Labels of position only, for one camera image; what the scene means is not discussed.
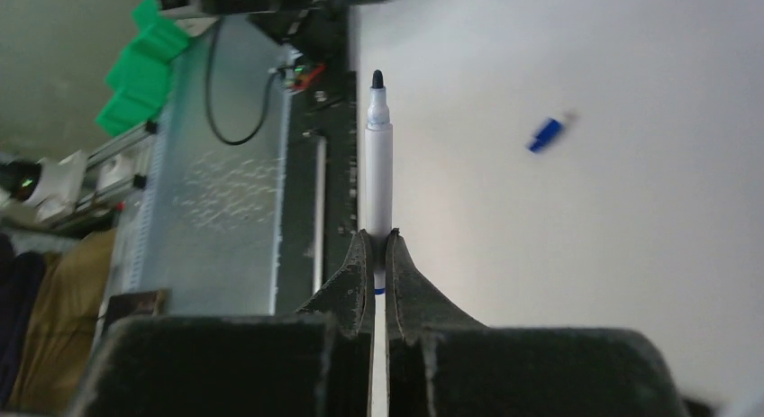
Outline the blue pen cap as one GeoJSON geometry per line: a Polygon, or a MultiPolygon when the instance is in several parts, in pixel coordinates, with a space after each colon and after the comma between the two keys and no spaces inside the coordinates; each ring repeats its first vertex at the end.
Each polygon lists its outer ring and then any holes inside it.
{"type": "Polygon", "coordinates": [[[578,120],[575,112],[563,113],[559,118],[548,118],[541,127],[533,134],[526,149],[532,154],[541,154],[560,141],[566,131],[578,120]]]}

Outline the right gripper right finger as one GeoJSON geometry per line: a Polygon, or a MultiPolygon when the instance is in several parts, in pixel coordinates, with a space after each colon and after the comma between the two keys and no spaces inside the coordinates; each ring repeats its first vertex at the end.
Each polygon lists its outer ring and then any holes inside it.
{"type": "Polygon", "coordinates": [[[684,416],[664,358],[620,328],[488,327],[387,239],[392,416],[684,416]]]}

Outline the white pen blue tip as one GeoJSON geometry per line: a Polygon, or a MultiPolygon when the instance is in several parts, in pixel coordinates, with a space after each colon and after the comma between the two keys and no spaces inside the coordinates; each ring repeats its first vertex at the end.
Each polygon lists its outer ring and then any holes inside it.
{"type": "Polygon", "coordinates": [[[374,292],[386,290],[385,250],[392,231],[393,124],[387,104],[384,75],[376,69],[369,89],[367,126],[364,130],[366,232],[374,250],[374,292]]]}

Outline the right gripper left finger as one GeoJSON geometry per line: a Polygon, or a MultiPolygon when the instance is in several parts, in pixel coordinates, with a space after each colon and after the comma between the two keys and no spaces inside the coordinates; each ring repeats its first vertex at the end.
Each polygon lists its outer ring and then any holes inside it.
{"type": "Polygon", "coordinates": [[[372,260],[359,231],[341,267],[293,313],[116,322],[67,415],[369,415],[372,260]]]}

